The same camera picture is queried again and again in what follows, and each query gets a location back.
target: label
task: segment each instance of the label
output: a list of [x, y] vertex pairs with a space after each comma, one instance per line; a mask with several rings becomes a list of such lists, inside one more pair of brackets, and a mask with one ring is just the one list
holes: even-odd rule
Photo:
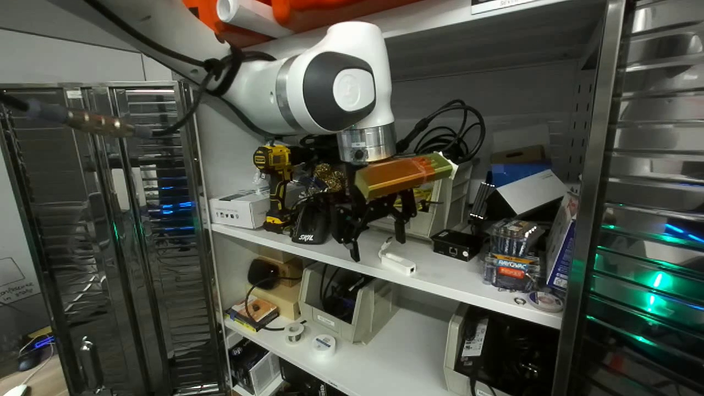
[[515, 280], [523, 280], [525, 277], [525, 273], [519, 270], [519, 269], [499, 269], [499, 275], [515, 277]]
[[478, 323], [476, 337], [465, 341], [465, 346], [461, 346], [461, 359], [482, 356], [483, 341], [487, 341], [487, 327], [489, 327], [489, 317], [483, 317], [483, 320]]

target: black box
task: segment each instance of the black box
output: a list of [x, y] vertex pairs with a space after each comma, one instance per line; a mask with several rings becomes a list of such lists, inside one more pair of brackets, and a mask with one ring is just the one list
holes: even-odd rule
[[455, 259], [469, 261], [482, 250], [482, 236], [459, 234], [459, 232], [439, 232], [432, 237], [433, 250]]

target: cardboard box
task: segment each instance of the cardboard box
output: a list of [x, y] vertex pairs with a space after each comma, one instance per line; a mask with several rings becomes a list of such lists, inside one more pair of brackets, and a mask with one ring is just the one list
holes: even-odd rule
[[574, 250], [574, 228], [576, 228], [578, 199], [566, 193], [548, 236], [548, 280], [546, 287], [566, 295], [570, 280], [570, 265]]

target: white wall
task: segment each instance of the white wall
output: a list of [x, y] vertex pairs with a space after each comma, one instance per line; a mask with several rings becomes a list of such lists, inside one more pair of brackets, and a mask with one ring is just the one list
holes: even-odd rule
[[[457, 96], [483, 115], [495, 152], [550, 145], [550, 135], [558, 135], [557, 127], [571, 116], [574, 72], [574, 60], [563, 60], [498, 71], [399, 75], [396, 135], [404, 136], [420, 116]], [[457, 121], [459, 112], [438, 119], [449, 126]]]
[[130, 52], [0, 30], [0, 83], [170, 81], [171, 72]]

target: floor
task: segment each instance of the floor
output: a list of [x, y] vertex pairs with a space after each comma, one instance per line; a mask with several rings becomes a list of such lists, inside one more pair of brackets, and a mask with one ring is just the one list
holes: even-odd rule
[[0, 393], [21, 382], [31, 388], [31, 396], [69, 396], [59, 356], [48, 356], [42, 366], [29, 371], [2, 377]]

